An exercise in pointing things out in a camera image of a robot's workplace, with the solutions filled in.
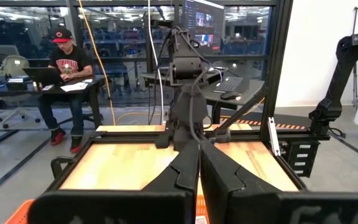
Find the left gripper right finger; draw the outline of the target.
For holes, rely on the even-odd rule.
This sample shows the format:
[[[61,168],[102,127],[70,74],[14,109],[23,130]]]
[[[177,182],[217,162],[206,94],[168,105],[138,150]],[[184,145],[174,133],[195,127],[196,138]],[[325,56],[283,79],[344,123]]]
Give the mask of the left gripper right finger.
[[[278,224],[280,190],[209,141],[201,143],[200,175],[209,224]]]

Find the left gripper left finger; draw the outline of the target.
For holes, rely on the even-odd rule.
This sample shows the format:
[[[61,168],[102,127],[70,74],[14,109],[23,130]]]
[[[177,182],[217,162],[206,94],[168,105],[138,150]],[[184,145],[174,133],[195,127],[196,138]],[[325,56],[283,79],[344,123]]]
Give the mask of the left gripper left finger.
[[[190,198],[195,198],[199,177],[199,156],[199,144],[191,140],[142,191],[184,193]]]

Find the black keyboard desk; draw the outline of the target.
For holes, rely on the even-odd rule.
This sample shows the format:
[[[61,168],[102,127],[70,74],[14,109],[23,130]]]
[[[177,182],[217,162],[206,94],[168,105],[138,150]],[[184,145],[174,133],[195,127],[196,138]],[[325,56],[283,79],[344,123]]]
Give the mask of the black keyboard desk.
[[[212,124],[220,122],[221,109],[247,111],[261,100],[266,91],[264,81],[226,77],[222,81],[190,86],[189,114],[194,123],[206,116]]]

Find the black computer mouse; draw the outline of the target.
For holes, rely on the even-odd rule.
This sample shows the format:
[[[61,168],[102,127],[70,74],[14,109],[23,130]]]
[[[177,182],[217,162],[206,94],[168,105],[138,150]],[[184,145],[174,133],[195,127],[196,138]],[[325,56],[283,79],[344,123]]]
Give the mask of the black computer mouse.
[[[222,100],[233,100],[233,99],[236,99],[239,96],[240,96],[240,94],[238,92],[229,91],[229,92],[222,93],[220,95],[220,99],[222,99]]]

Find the small black desk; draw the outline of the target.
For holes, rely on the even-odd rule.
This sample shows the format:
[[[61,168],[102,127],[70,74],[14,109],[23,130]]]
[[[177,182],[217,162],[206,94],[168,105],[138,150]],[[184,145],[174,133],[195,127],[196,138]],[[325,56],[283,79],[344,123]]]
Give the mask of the small black desk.
[[[220,70],[218,68],[213,68],[212,72],[207,72],[203,77],[204,82],[199,82],[195,87],[193,92],[191,90],[191,85],[193,84],[193,80],[186,80],[189,82],[189,87],[185,88],[185,92],[181,93],[182,83],[178,85],[171,81],[170,77],[167,75],[168,72],[165,73],[165,76],[162,75],[162,80],[160,80],[158,75],[153,73],[144,73],[141,75],[145,79],[145,85],[162,85],[163,89],[163,100],[164,105],[167,106],[168,103],[175,104],[176,98],[184,99],[186,101],[186,105],[188,106],[190,103],[190,96],[192,93],[193,96],[193,105],[196,106],[196,103],[205,103],[206,105],[214,105],[217,104],[218,107],[236,109],[237,101],[236,100],[222,100],[220,99],[220,95],[222,93],[214,92],[214,87],[218,82],[221,82],[221,78],[224,80],[224,72],[227,69]]]

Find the black keyboard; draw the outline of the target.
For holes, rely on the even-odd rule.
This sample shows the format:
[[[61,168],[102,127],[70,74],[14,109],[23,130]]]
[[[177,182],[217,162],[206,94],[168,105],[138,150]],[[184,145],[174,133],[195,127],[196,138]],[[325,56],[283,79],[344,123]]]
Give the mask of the black keyboard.
[[[218,82],[214,87],[216,93],[226,93],[230,91],[236,91],[238,86],[242,83],[243,78],[241,77],[227,77],[223,81]]]

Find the dark blue office chair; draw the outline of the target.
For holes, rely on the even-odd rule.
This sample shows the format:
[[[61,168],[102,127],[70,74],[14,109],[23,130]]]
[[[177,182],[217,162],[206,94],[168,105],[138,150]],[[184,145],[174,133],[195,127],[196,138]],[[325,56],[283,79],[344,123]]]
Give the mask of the dark blue office chair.
[[[133,62],[109,63],[105,67],[109,89],[115,104],[129,104],[135,93],[135,68]]]

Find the long black desk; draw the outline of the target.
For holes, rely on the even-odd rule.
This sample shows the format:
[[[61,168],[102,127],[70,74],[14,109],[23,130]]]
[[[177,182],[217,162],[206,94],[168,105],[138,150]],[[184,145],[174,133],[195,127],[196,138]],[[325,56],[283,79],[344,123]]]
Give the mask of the long black desk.
[[[101,117],[99,112],[99,102],[98,102],[98,88],[101,86],[103,80],[102,78],[93,78],[92,82],[88,83],[84,90],[72,90],[65,91],[59,85],[54,85],[48,90],[43,90],[40,84],[34,86],[32,81],[25,82],[26,85],[25,90],[9,90],[7,87],[7,83],[0,87],[0,95],[3,96],[11,96],[11,95],[21,95],[21,94],[30,94],[30,95],[46,95],[46,94],[79,94],[79,93],[87,93],[89,96],[89,103],[92,109],[93,114],[93,122],[94,126],[98,128],[101,125]],[[9,131],[4,136],[0,137],[0,142],[10,137],[11,135],[18,132],[18,129],[14,129],[13,131]]]

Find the black office chair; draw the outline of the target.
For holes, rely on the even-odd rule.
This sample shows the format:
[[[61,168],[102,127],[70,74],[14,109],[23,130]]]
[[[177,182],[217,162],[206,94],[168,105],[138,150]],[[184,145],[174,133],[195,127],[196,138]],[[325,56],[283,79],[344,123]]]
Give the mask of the black office chair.
[[[95,121],[93,113],[83,113],[83,116],[82,116],[83,121],[89,121],[89,122],[93,123],[96,127],[102,125],[101,122],[103,119],[104,119],[104,116],[101,113],[99,114],[99,122],[98,123]],[[73,121],[73,117],[64,119],[63,121],[59,122],[58,124],[61,125],[61,124],[69,123],[72,121]]]

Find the large monitor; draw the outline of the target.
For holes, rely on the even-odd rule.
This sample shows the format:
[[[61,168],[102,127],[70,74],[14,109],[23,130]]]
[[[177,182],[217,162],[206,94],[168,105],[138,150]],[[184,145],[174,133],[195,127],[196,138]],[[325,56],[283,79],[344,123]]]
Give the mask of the large monitor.
[[[184,0],[183,26],[195,40],[202,55],[217,55],[221,51],[224,28],[224,6],[207,0]]]

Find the white paper sheet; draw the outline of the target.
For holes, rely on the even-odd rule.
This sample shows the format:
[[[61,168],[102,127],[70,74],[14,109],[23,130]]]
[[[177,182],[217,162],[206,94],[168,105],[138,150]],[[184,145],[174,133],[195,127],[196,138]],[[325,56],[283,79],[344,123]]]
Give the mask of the white paper sheet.
[[[64,85],[64,86],[61,86],[60,88],[65,92],[71,92],[71,91],[85,90],[87,86],[88,86],[88,83],[79,82],[79,83],[72,84],[72,85]]]

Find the person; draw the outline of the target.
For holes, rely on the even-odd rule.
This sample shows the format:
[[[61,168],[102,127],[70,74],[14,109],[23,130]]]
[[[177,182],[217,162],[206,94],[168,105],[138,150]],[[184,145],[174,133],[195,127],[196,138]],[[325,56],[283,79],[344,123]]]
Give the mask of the person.
[[[70,30],[64,27],[55,29],[53,43],[57,44],[57,48],[50,56],[48,67],[59,69],[60,77],[63,80],[69,81],[93,76],[91,58],[87,55],[85,49],[73,43],[73,35]],[[83,137],[82,103],[85,99],[86,93],[42,95],[38,98],[38,109],[51,131],[51,145],[60,144],[66,135],[53,115],[52,104],[57,101],[66,102],[70,106],[73,118],[73,127],[70,132],[70,152],[77,153],[80,151]]]

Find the black laptop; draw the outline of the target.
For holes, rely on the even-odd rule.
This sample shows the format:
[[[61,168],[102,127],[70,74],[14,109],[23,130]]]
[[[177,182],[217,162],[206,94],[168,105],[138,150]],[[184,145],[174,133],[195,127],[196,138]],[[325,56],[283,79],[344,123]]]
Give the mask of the black laptop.
[[[62,86],[65,81],[60,76],[61,73],[57,68],[37,67],[37,68],[23,68],[23,71],[36,83],[42,86],[58,85]]]

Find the orange plastic basket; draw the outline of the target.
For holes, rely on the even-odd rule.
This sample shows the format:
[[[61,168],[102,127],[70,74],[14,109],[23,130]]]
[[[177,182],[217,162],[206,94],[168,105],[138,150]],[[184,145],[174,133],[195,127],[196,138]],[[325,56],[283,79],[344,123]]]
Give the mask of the orange plastic basket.
[[[34,199],[26,200],[5,222],[5,224],[27,224],[27,214]],[[203,195],[198,195],[196,200],[195,224],[210,224],[208,211]]]

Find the black desk box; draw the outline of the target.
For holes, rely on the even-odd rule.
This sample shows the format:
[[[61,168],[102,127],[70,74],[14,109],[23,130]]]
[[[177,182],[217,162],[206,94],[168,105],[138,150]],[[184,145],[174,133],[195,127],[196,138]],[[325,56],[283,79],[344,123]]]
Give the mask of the black desk box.
[[[9,78],[6,87],[9,91],[26,91],[28,78]]]

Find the beige office chair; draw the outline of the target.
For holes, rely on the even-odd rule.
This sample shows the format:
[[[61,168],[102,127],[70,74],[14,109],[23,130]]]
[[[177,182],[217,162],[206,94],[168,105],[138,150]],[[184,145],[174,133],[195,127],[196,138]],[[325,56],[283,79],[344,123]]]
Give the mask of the beige office chair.
[[[0,77],[5,78],[5,83],[9,78],[28,78],[29,77],[23,71],[23,68],[29,68],[29,62],[25,57],[20,55],[9,55],[7,56],[0,66]],[[30,111],[23,108],[21,106],[21,102],[28,100],[31,97],[30,94],[21,94],[21,95],[11,95],[11,96],[3,96],[0,95],[0,101],[4,103],[15,103],[16,109],[14,110],[5,110],[0,113],[0,122],[2,123],[2,127],[7,129],[9,127],[7,121],[16,115],[20,115],[22,119],[25,116],[30,116],[34,118],[36,123],[40,122],[40,119],[36,116],[32,115]]]

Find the black stand pole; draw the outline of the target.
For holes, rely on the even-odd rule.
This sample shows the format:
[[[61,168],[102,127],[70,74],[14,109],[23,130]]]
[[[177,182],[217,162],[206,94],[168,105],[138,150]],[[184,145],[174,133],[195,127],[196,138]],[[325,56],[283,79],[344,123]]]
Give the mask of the black stand pole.
[[[355,6],[352,34],[355,34],[355,30],[356,30],[357,14],[358,14],[358,6]],[[356,98],[357,98],[357,64],[355,63],[353,68],[353,99]]]

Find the white metal bracket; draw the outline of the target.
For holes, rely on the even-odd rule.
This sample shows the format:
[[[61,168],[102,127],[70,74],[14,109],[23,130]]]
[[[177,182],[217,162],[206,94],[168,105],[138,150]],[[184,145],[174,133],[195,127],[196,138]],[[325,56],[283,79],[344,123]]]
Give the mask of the white metal bracket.
[[[281,156],[280,145],[277,136],[276,124],[273,117],[268,117],[268,131],[270,135],[270,143],[274,156]]]

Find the black aluminium frame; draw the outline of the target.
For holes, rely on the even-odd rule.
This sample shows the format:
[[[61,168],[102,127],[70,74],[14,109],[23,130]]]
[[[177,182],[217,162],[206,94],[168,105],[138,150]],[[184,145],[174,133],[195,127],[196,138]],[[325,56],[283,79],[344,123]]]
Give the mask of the black aluminium frame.
[[[270,53],[267,56],[268,67],[267,67],[267,81],[266,91],[264,95],[264,110],[262,113],[262,127],[260,131],[249,131],[249,133],[245,133],[245,131],[235,131],[237,136],[233,137],[232,140],[241,140],[241,141],[253,141],[259,140],[267,146],[270,146],[270,142],[267,141],[267,118],[273,117],[275,112],[275,104],[277,100],[278,94],[278,86],[280,82],[281,69],[284,58],[285,45],[287,41],[288,29],[290,25],[290,16],[293,6],[293,0],[271,0],[271,1],[262,1],[257,3],[257,1],[245,1],[243,2],[244,6],[251,6],[251,3],[255,3],[257,6],[261,6],[262,3],[266,3],[266,6],[273,7],[273,25],[270,27],[273,29],[271,33],[273,33],[273,37],[271,40],[271,45],[273,46],[270,49]],[[234,122],[240,118],[240,112],[245,112],[243,110],[237,111],[234,115],[232,115],[227,121],[225,121],[225,125],[234,124]],[[329,135],[325,134],[322,136],[313,135],[310,131],[306,129],[279,129],[277,131],[277,136],[279,141],[325,141],[329,140]],[[36,148],[32,154],[29,154],[21,163],[14,167],[11,171],[9,171],[6,175],[0,178],[0,186],[5,183],[10,177],[12,177],[19,169],[21,169],[22,165],[27,163],[36,153],[38,153],[48,142],[48,140],[44,141],[38,148]],[[277,156],[277,163],[282,167],[290,180],[295,184],[298,189],[307,189],[305,183],[297,176],[297,174],[291,169],[290,165],[284,160],[282,156]]]

